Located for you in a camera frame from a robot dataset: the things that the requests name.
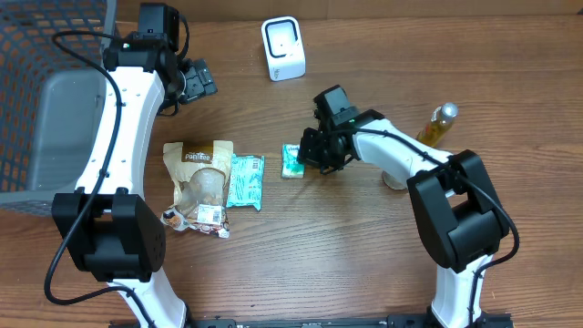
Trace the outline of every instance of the bottle cap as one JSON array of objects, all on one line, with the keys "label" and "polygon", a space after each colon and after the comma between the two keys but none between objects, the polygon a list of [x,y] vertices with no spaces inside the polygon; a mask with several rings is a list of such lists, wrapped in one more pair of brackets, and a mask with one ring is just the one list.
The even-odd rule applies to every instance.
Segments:
[{"label": "bottle cap", "polygon": [[451,122],[457,116],[457,106],[454,103],[445,103],[441,106],[441,119]]}]

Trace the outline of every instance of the wire mesh basket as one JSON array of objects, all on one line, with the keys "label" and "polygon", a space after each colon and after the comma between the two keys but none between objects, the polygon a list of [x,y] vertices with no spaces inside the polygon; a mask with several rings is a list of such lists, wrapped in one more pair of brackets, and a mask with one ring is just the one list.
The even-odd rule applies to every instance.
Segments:
[{"label": "wire mesh basket", "polygon": [[[115,32],[115,0],[0,0],[0,208],[50,215],[87,164],[105,100],[103,76],[61,52],[63,30]],[[100,62],[108,40],[61,42]]]}]

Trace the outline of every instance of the yellow liquid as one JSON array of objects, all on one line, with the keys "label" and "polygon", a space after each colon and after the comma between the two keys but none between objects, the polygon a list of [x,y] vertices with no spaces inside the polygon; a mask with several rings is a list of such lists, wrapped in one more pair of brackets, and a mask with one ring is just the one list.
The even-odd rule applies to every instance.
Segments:
[{"label": "yellow liquid", "polygon": [[445,122],[441,119],[431,120],[417,135],[417,141],[426,146],[434,147],[454,125],[454,122]]}]

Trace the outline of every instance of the snack bag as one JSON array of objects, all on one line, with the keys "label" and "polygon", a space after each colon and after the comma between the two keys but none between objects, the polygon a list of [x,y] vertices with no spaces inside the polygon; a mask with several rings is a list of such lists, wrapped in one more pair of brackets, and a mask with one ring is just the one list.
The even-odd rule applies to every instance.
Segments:
[{"label": "snack bag", "polygon": [[300,145],[284,144],[281,148],[281,177],[286,179],[303,178],[304,166],[298,162]]},{"label": "snack bag", "polygon": [[231,141],[165,144],[164,164],[174,182],[174,204],[160,220],[177,231],[191,228],[228,238],[223,190],[229,180],[232,153]]},{"label": "snack bag", "polygon": [[263,193],[263,167],[265,157],[237,156],[232,157],[229,197],[227,207],[253,206],[261,210],[261,195]]}]

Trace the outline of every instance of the paper label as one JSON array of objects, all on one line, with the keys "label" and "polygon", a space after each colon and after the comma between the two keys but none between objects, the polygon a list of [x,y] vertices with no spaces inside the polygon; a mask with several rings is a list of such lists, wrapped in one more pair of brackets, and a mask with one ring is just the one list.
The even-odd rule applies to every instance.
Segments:
[{"label": "paper label", "polygon": [[260,159],[253,159],[249,161],[247,171],[248,172],[258,172],[259,171]]},{"label": "paper label", "polygon": [[182,162],[212,164],[214,146],[213,143],[206,145],[182,144]]},{"label": "paper label", "polygon": [[300,145],[285,145],[290,153],[289,162],[291,164],[298,164],[298,153],[300,152]]},{"label": "paper label", "polygon": [[220,225],[222,219],[222,206],[199,205],[197,223]]}]

